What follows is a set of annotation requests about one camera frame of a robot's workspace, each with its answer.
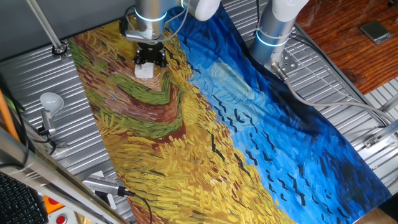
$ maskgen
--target wooden table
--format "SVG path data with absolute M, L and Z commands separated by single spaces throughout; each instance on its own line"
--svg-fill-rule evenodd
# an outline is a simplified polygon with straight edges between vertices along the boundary
M 398 77 L 398 6 L 388 0 L 310 0 L 297 22 L 363 94 Z M 391 34 L 376 45 L 359 29 L 376 20 Z

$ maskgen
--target keyboard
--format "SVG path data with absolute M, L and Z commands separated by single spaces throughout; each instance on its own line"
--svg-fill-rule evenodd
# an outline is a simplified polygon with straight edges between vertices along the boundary
M 0 172 L 0 223 L 46 223 L 28 186 Z

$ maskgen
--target metal clamp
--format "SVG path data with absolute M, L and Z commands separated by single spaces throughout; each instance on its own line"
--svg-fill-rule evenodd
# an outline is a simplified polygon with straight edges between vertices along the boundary
M 393 123 L 389 124 L 385 128 L 383 128 L 378 133 L 374 134 L 370 138 L 368 138 L 364 143 L 367 148 L 372 147 L 373 145 L 385 140 L 390 135 L 393 135 L 396 139 L 398 139 L 398 120 L 394 121 Z

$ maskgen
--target white lamp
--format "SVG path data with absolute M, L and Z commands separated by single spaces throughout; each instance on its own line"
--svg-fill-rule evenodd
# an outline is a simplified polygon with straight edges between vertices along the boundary
M 63 99 L 55 93 L 43 93 L 40 96 L 44 110 L 42 110 L 43 127 L 44 130 L 40 131 L 41 135 L 55 134 L 55 126 L 52 121 L 52 116 L 63 107 Z
M 63 108 L 63 99 L 55 93 L 43 93 L 40 96 L 40 102 L 45 110 L 50 111 L 51 115 Z

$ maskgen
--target black cable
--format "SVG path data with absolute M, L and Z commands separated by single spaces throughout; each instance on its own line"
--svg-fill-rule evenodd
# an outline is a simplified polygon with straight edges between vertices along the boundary
M 128 8 L 126 9 L 126 12 L 124 12 L 123 18 L 120 20 L 119 31 L 120 31 L 120 34 L 123 35 L 123 36 L 126 36 L 125 31 L 128 30 L 128 28 L 129 28 L 129 25 L 128 25 L 128 21 L 127 21 L 127 19 L 126 19 L 126 16 L 127 16 L 127 14 L 129 13 L 129 11 L 130 11 L 132 8 L 134 8 L 135 6 L 136 6 L 136 5 L 132 5 L 132 6 L 128 7 Z
M 17 169 L 23 169 L 24 168 L 22 165 L 16 164 L 16 163 L 13 163 L 13 162 L 8 162 L 6 164 L 0 164 L 0 170 L 5 168 L 5 167 L 15 167 Z
M 257 24 L 260 22 L 260 0 L 256 0 L 257 4 Z
M 37 143 L 45 144 L 45 143 L 49 143 L 51 141 L 51 137 L 49 135 L 47 135 L 47 140 L 46 141 L 39 141 L 39 140 L 36 140 L 36 139 L 32 139 L 32 140 L 34 142 L 37 142 Z
M 55 144 L 55 142 L 51 142 L 52 143 L 52 150 L 51 150 L 51 152 L 49 153 L 50 154 L 50 156 L 55 152 L 55 150 L 57 149 L 57 145 Z
M 26 148 L 26 150 L 25 150 L 25 158 L 24 158 L 24 162 L 22 163 L 23 165 L 23 167 L 25 167 L 26 166 L 26 162 L 27 162 L 27 159 L 28 159 L 28 157 L 29 157 L 29 138 L 28 138 L 28 136 L 27 136 L 27 131 L 26 131 L 26 128 L 25 128 L 25 122 L 24 122 L 24 119 L 22 118 L 22 115 L 21 115 L 21 113 L 19 112 L 19 108 L 15 108 L 15 110 L 17 111 L 17 115 L 18 115 L 18 118 L 19 118 L 19 122 L 21 122 L 21 127 L 22 127 L 22 133 L 24 134 L 23 135 L 23 140 L 24 140 L 24 142 L 25 142 L 25 148 Z
M 143 197 L 137 195 L 136 193 L 131 192 L 131 191 L 125 191 L 124 194 L 125 194 L 125 195 L 128 195 L 128 196 L 137 197 L 137 198 L 141 199 L 141 200 L 147 205 L 148 210 L 149 210 L 149 216 L 150 216 L 150 218 L 149 218 L 149 224 L 152 224 L 152 210 L 150 209 L 150 206 L 149 206 L 147 200 L 146 200 L 145 198 L 143 198 Z

